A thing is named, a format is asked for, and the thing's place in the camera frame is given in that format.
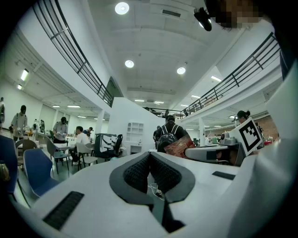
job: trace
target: round ceiling light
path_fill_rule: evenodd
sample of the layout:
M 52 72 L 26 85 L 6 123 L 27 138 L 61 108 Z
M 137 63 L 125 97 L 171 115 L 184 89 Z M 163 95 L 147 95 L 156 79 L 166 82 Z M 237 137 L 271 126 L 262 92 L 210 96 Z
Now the round ceiling light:
M 119 2 L 116 6 L 115 6 L 115 11 L 119 14 L 119 15 L 123 15 L 125 13 L 127 13 L 129 11 L 129 5 L 126 2 Z
M 183 68 L 183 67 L 178 68 L 177 73 L 178 74 L 184 74 L 185 73 L 185 68 Z
M 135 64 L 131 60 L 125 61 L 125 66 L 127 68 L 132 68 Z

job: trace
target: black metal railing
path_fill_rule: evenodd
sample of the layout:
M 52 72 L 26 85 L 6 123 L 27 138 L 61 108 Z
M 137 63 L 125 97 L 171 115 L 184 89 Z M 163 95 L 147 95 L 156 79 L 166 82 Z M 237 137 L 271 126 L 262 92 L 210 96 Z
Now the black metal railing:
M 182 112 L 178 110 L 169 110 L 169 109 L 151 108 L 151 107 L 144 107 L 144 109 L 161 118 L 165 118 L 166 115 L 173 115 L 174 118 L 176 119 L 182 118 Z
M 201 110 L 249 81 L 279 57 L 279 50 L 278 42 L 271 32 L 263 43 L 237 69 L 201 96 L 200 99 L 182 110 L 182 118 Z
M 33 10 L 42 28 L 67 63 L 102 100 L 112 106 L 113 96 L 107 91 L 75 40 L 58 0 L 40 0 L 33 6 Z

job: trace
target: fluorescent light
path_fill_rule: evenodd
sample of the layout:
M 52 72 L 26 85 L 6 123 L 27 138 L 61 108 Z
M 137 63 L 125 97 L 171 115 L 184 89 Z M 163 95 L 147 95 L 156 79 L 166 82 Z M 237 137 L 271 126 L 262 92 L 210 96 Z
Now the fluorescent light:
M 115 6 L 115 12 L 117 12 L 119 15 L 123 15 L 129 11 L 129 5 L 126 2 L 119 2 Z
M 27 69 L 24 69 L 22 76 L 20 77 L 21 80 L 25 81 L 25 78 L 27 77 L 29 71 Z
M 219 79 L 219 78 L 217 78 L 215 76 L 212 76 L 211 78 L 217 80 L 218 82 L 221 82 L 222 81 L 221 79 Z
M 180 68 L 177 69 L 177 73 L 178 73 L 178 74 L 184 74 L 185 71 L 186 71 L 186 70 L 185 70 L 185 68 L 183 68 L 183 67 L 180 67 Z
M 125 66 L 127 68 L 132 68 L 135 64 L 131 60 L 125 61 Z

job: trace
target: air vent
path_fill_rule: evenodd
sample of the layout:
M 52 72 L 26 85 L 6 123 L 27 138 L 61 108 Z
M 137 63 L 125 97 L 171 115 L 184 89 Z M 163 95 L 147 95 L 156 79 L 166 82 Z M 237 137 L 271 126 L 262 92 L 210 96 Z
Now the air vent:
M 174 17 L 179 17 L 179 18 L 180 18 L 180 16 L 181 16 L 180 13 L 175 13 L 175 12 L 168 11 L 168 10 L 163 10 L 163 14 L 170 15 L 170 16 L 174 16 Z

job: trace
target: gray chair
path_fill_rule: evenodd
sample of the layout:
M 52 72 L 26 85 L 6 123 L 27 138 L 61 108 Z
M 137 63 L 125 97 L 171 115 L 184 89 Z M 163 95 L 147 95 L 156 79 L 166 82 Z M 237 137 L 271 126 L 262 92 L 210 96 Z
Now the gray chair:
M 34 141 L 29 140 L 29 139 L 21 139 L 21 140 L 19 140 L 19 141 L 17 141 L 15 143 L 15 148 L 16 148 L 16 151 L 17 152 L 18 152 L 18 147 L 20 145 L 23 145 L 23 148 L 22 148 L 23 154 L 20 155 L 20 156 L 17 154 L 17 160 L 18 160 L 18 166 L 21 165 L 22 166 L 22 170 L 24 170 L 24 152 L 26 150 L 36 149 L 37 148 L 37 144 Z
M 84 154 L 89 154 L 89 153 L 91 154 L 92 149 L 88 148 L 83 143 L 77 143 L 76 144 L 76 149 L 77 149 L 79 158 L 80 158 L 80 156 L 82 156 L 84 168 L 86 167 L 85 164 L 89 164 L 89 166 L 90 166 L 90 164 L 93 163 L 93 162 L 97 163 L 97 157 L 94 157 L 94 156 L 84 157 Z
M 67 169 L 69 171 L 67 158 L 69 159 L 70 154 L 61 155 L 60 151 L 56 151 L 57 147 L 54 145 L 54 143 L 51 141 L 51 139 L 49 137 L 46 137 L 46 140 L 47 140 L 47 152 L 49 152 L 49 154 L 51 155 L 51 159 L 52 159 L 52 157 L 54 158 L 54 161 L 56 163 L 57 174 L 59 174 L 58 173 L 58 162 L 60 160 L 62 163 L 62 166 L 64 166 L 63 165 L 64 158 L 66 158 Z

